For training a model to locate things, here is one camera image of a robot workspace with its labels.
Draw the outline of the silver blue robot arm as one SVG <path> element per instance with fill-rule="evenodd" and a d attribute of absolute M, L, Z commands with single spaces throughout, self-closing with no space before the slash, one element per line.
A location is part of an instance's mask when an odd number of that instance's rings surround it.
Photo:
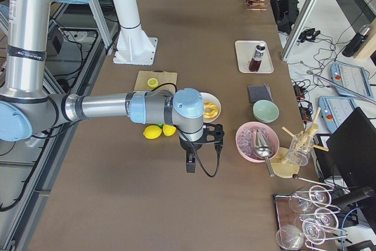
<path fill-rule="evenodd" d="M 43 90 L 50 7 L 53 2 L 90 0 L 9 0 L 6 78 L 1 88 L 1 139 L 15 142 L 54 126 L 107 116 L 135 123 L 179 128 L 186 170 L 194 172 L 204 134 L 203 101 L 192 88 L 105 96 L 49 95 Z"/>

